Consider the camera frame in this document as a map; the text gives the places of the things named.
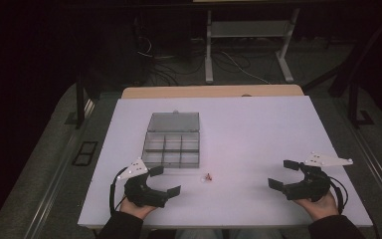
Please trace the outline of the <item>black metal stand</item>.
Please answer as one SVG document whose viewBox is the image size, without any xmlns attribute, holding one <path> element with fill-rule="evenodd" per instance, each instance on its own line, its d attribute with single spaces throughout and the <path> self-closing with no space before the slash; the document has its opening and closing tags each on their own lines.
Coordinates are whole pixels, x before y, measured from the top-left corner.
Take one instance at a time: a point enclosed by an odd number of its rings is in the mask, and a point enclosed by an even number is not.
<svg viewBox="0 0 382 239">
<path fill-rule="evenodd" d="M 86 121 L 87 111 L 91 108 L 93 102 L 88 96 L 81 75 L 76 76 L 76 110 L 68 114 L 65 124 L 73 125 L 75 129 L 80 129 Z"/>
<path fill-rule="evenodd" d="M 349 85 L 348 98 L 348 119 L 355 128 L 360 128 L 362 125 L 374 124 L 373 119 L 367 111 L 361 111 L 358 108 L 359 85 L 352 83 Z"/>
</svg>

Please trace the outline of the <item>white metal stand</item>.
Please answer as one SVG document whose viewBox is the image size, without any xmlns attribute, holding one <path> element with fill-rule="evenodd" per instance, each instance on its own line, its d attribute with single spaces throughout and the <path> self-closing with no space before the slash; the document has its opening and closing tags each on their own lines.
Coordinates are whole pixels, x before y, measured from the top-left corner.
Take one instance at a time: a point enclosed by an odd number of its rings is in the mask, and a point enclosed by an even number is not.
<svg viewBox="0 0 382 239">
<path fill-rule="evenodd" d="M 299 8 L 292 10 L 288 20 L 271 21 L 214 21 L 212 12 L 207 12 L 206 24 L 206 55 L 205 55 L 205 81 L 214 82 L 212 64 L 212 40 L 220 38 L 282 38 L 282 47 L 276 52 L 282 74 L 287 83 L 294 79 L 287 65 L 287 49 L 299 15 Z"/>
</svg>

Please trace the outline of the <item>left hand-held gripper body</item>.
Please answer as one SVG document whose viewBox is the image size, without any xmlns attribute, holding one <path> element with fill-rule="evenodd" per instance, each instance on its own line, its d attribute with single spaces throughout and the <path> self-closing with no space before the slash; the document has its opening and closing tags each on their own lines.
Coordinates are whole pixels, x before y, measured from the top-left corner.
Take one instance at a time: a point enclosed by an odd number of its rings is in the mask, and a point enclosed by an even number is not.
<svg viewBox="0 0 382 239">
<path fill-rule="evenodd" d="M 155 190 L 147 185 L 147 179 L 150 177 L 149 169 L 139 158 L 130 166 L 123 168 L 116 175 L 116 180 L 126 180 L 124 195 L 135 205 L 163 208 L 168 201 L 167 191 Z"/>
</svg>

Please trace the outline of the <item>person's right hand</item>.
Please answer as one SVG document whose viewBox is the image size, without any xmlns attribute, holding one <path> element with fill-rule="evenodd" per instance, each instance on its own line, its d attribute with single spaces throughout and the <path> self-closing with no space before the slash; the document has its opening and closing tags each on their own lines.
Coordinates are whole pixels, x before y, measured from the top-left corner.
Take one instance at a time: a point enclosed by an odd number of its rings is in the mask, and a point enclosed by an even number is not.
<svg viewBox="0 0 382 239">
<path fill-rule="evenodd" d="M 335 199 L 330 191 L 315 202 L 310 199 L 298 199 L 294 203 L 301 206 L 313 221 L 339 214 Z"/>
</svg>

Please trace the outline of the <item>person's left hand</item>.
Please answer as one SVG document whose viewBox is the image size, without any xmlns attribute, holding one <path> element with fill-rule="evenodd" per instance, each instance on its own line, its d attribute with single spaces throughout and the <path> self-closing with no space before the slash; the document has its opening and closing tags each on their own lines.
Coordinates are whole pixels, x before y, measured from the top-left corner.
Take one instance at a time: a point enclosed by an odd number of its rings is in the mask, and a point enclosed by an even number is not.
<svg viewBox="0 0 382 239">
<path fill-rule="evenodd" d="M 137 206 L 134 203 L 130 202 L 127 198 L 124 198 L 123 201 L 120 203 L 120 212 L 127 213 L 129 215 L 135 216 L 137 218 L 140 218 L 141 220 L 144 220 L 152 211 L 155 210 L 154 206 Z"/>
</svg>

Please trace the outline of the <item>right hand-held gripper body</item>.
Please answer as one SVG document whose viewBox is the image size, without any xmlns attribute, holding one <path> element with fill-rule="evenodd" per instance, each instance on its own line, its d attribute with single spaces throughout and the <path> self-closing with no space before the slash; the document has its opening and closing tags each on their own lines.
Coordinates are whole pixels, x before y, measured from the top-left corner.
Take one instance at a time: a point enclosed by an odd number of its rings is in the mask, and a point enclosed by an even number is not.
<svg viewBox="0 0 382 239">
<path fill-rule="evenodd" d="M 352 163 L 353 160 L 351 158 L 344 159 L 312 152 L 306 160 L 299 162 L 299 170 L 303 173 L 303 180 L 285 186 L 286 199 L 311 199 L 317 201 L 322 198 L 330 188 L 333 188 L 337 198 L 343 201 L 340 188 L 333 183 L 333 178 L 327 175 L 322 169 L 328 166 L 344 166 L 351 165 Z"/>
</svg>

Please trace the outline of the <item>clear plastic compartment box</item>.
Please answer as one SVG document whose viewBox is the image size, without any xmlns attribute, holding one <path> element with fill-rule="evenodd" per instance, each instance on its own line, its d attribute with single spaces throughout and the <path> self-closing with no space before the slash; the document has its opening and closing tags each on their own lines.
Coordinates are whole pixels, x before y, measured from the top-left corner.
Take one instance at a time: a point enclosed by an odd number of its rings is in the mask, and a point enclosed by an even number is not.
<svg viewBox="0 0 382 239">
<path fill-rule="evenodd" d="M 149 167 L 198 168 L 200 118 L 198 113 L 153 113 L 142 156 Z"/>
</svg>

